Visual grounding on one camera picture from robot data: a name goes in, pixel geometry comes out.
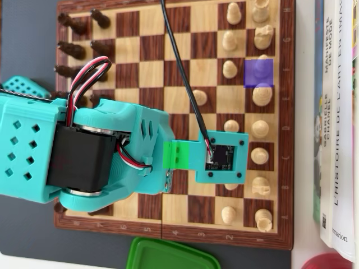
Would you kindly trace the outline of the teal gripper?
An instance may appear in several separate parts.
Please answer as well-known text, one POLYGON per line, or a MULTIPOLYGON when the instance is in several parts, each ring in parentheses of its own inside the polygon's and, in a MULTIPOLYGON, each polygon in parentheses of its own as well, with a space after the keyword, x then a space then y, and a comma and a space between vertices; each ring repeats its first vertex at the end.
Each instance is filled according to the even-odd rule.
POLYGON ((162 192, 169 193, 172 188, 173 170, 171 169, 171 151, 172 151, 172 129, 169 125, 169 115, 167 112, 161 112, 159 120, 159 167, 162 170, 163 178, 162 192))

